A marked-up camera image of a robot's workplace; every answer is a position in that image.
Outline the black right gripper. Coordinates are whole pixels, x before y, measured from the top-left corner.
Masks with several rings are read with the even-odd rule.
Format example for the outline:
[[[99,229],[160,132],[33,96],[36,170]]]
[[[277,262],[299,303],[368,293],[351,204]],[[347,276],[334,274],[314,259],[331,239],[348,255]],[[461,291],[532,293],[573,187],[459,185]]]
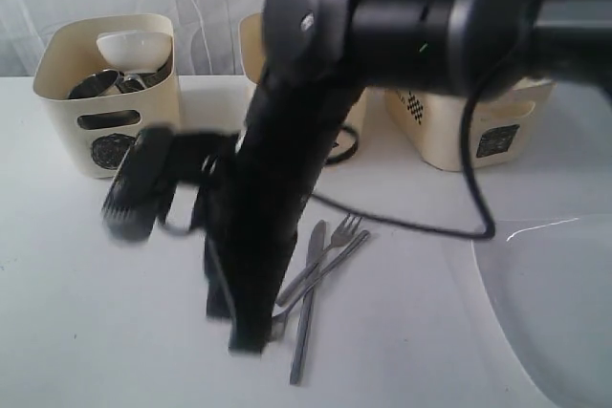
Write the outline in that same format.
[[[208,315],[229,349],[260,354],[297,224],[363,84],[348,61],[351,0],[265,0],[265,64],[207,197]]]

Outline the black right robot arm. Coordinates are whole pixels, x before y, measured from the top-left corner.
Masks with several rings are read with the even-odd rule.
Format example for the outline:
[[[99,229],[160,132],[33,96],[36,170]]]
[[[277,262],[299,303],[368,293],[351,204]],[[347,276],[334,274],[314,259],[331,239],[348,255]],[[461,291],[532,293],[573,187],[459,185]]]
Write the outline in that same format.
[[[525,77],[611,89],[611,0],[265,0],[262,41],[262,76],[206,200],[208,302],[230,319],[233,352],[268,343],[298,221],[364,89],[466,102],[458,148],[483,240],[495,223],[470,159],[476,104]]]

